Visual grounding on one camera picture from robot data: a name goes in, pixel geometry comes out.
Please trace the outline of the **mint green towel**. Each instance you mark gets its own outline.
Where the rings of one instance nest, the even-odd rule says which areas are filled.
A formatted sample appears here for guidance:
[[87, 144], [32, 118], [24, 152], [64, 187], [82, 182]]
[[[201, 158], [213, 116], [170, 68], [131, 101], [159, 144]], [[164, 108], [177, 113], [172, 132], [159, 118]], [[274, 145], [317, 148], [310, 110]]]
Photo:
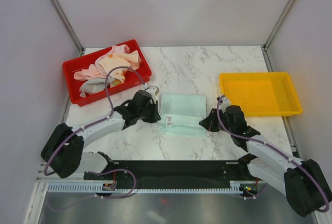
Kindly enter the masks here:
[[158, 132], [161, 134], [204, 137], [199, 122], [206, 118], [206, 97], [192, 94], [162, 94]]

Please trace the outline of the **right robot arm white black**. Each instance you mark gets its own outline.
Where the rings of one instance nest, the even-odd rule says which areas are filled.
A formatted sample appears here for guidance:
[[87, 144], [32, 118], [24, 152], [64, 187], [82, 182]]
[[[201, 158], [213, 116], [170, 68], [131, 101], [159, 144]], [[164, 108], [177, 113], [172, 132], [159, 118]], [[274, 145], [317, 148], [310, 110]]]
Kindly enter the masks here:
[[239, 159], [239, 177], [263, 180], [284, 195], [302, 217], [329, 211], [331, 189], [319, 164], [297, 158], [267, 141], [247, 124], [240, 106], [213, 108], [199, 124], [209, 132], [227, 132], [234, 144], [247, 152]]

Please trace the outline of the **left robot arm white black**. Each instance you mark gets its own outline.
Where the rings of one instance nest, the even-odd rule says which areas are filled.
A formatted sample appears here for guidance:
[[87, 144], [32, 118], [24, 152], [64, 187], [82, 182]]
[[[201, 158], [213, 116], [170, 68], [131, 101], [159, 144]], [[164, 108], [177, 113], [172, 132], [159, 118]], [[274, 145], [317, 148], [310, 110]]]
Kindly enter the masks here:
[[77, 171], [99, 176], [112, 177], [112, 160], [103, 152], [88, 153], [84, 149], [93, 142], [111, 134], [127, 129], [138, 121], [156, 123], [161, 117], [158, 113], [158, 87], [138, 90], [134, 97], [113, 108], [111, 112], [93, 121], [70, 127], [61, 123], [54, 129], [41, 151], [46, 162], [44, 175], [58, 175], [67, 178]]

